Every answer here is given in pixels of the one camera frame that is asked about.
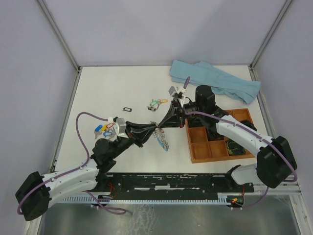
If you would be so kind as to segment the large keyring holder blue handle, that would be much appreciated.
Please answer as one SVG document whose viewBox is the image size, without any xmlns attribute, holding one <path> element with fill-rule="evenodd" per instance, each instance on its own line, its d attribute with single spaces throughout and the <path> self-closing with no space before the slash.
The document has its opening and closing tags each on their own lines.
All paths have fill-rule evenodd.
<svg viewBox="0 0 313 235">
<path fill-rule="evenodd" d="M 156 128 L 153 132 L 153 137 L 158 141 L 163 150 L 166 152 L 169 150 L 169 144 L 166 140 L 166 135 L 163 129 Z"/>
</svg>

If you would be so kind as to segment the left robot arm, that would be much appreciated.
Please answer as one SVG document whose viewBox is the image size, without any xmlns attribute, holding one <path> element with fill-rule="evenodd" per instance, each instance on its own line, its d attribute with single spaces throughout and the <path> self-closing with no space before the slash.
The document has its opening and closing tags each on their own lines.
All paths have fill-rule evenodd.
<svg viewBox="0 0 313 235">
<path fill-rule="evenodd" d="M 105 138 L 97 140 L 93 153 L 87 155 L 84 163 L 44 175 L 32 172 L 15 193 L 19 204 L 17 213 L 23 215 L 26 221 L 31 221 L 73 194 L 94 188 L 105 190 L 108 186 L 105 175 L 116 164 L 115 158 L 134 144 L 143 147 L 156 128 L 157 124 L 153 122 L 116 124 L 115 130 L 122 129 L 122 133 L 113 141 Z"/>
</svg>

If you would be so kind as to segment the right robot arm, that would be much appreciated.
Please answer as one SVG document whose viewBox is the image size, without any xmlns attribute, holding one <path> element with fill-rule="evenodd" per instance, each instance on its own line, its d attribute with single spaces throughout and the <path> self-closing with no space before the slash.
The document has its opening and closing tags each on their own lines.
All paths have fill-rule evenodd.
<svg viewBox="0 0 313 235">
<path fill-rule="evenodd" d="M 196 116 L 202 125 L 227 137 L 250 152 L 256 163 L 240 165 L 231 169 L 224 185 L 229 191 L 238 190 L 246 183 L 263 183 L 276 188 L 282 182 L 297 181 L 296 161 L 289 142 L 282 136 L 273 138 L 263 135 L 237 121 L 232 115 L 216 105 L 215 95 L 208 85 L 200 85 L 195 90 L 195 101 L 186 102 L 186 87 L 171 86 L 169 94 L 173 98 L 160 128 L 183 127 L 185 119 Z"/>
</svg>

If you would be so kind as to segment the green yellow tag key bunch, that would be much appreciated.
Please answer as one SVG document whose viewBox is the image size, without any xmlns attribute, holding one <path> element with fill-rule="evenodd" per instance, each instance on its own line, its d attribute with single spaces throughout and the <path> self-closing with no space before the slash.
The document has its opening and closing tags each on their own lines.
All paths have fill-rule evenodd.
<svg viewBox="0 0 313 235">
<path fill-rule="evenodd" d="M 167 103 L 167 99 L 158 99 L 158 100 L 153 100 L 150 102 L 149 106 L 147 107 L 149 111 L 155 112 L 158 110 L 161 104 Z"/>
</svg>

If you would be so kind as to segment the black tag key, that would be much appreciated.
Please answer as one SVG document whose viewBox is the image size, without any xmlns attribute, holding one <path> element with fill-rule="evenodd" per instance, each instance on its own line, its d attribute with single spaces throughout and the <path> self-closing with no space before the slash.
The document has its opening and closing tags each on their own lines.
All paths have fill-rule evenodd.
<svg viewBox="0 0 313 235">
<path fill-rule="evenodd" d="M 124 108 L 122 109 L 122 111 L 124 111 L 124 112 L 131 112 L 131 111 L 132 111 L 132 108 L 124 107 Z"/>
</svg>

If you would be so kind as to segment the coloured tag key bunch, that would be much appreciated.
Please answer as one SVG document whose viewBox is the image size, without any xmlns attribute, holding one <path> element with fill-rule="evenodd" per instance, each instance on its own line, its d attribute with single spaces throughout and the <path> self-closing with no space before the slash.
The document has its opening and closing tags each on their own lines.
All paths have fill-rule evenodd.
<svg viewBox="0 0 313 235">
<path fill-rule="evenodd" d="M 95 139 L 100 137 L 104 137 L 107 139 L 113 139 L 116 136 L 116 132 L 114 130 L 114 122 L 109 124 L 99 125 L 94 130 Z"/>
</svg>

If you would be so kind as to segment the wooden compartment tray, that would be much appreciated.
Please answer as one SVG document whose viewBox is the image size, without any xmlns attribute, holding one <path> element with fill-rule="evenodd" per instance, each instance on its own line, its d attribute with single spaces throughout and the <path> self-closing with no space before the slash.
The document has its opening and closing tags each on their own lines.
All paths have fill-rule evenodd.
<svg viewBox="0 0 313 235">
<path fill-rule="evenodd" d="M 206 128 L 196 116 L 188 117 L 185 127 L 193 164 L 253 158 L 248 150 L 244 155 L 230 156 L 225 144 L 229 138 L 225 136 L 223 141 L 208 141 Z"/>
</svg>

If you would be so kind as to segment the rolled orange-dotted tie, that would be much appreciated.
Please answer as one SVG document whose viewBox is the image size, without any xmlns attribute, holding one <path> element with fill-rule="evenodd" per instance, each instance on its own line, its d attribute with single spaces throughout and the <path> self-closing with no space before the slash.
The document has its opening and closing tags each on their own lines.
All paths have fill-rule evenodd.
<svg viewBox="0 0 313 235">
<path fill-rule="evenodd" d="M 213 132 L 212 130 L 206 129 L 208 141 L 223 141 L 224 136 Z"/>
</svg>

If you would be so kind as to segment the light blue cloth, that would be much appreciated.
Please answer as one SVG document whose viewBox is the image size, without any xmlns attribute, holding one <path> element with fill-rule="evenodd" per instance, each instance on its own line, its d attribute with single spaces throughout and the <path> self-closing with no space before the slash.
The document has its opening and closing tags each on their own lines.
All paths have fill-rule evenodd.
<svg viewBox="0 0 313 235">
<path fill-rule="evenodd" d="M 190 77 L 190 84 L 208 85 L 214 94 L 226 95 L 244 104 L 251 104 L 261 87 L 259 81 L 240 79 L 204 61 L 188 64 L 175 60 L 170 68 L 170 76 L 177 83 L 184 83 Z"/>
</svg>

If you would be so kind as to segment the rolled blue-yellow tie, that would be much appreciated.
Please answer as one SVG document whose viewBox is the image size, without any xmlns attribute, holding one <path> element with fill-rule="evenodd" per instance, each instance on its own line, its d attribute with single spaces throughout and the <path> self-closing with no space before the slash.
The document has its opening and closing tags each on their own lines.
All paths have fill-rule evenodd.
<svg viewBox="0 0 313 235">
<path fill-rule="evenodd" d="M 226 142 L 227 152 L 230 156 L 238 156 L 244 155 L 246 153 L 246 149 L 241 145 L 237 144 L 235 141 L 228 139 Z"/>
</svg>

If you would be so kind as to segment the rolled black tie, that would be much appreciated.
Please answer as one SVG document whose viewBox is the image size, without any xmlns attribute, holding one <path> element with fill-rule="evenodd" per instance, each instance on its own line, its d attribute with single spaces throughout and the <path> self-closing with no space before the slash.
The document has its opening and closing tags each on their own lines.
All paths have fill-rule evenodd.
<svg viewBox="0 0 313 235">
<path fill-rule="evenodd" d="M 249 121 L 248 119 L 242 120 L 242 121 L 240 121 L 240 123 L 242 123 L 243 125 L 249 127 L 250 129 L 252 129 L 254 131 L 257 131 L 257 129 L 254 126 L 254 124 L 251 121 Z"/>
</svg>

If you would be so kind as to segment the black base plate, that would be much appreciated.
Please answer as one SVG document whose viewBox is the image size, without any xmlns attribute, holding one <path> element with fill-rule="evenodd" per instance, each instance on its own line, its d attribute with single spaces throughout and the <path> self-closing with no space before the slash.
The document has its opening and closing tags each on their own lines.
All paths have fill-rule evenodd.
<svg viewBox="0 0 313 235">
<path fill-rule="evenodd" d="M 183 198 L 214 197 L 218 193 L 254 192 L 252 183 L 240 185 L 229 173 L 107 173 L 96 177 L 91 192 L 112 192 L 117 199 L 157 200 L 161 194 Z"/>
</svg>

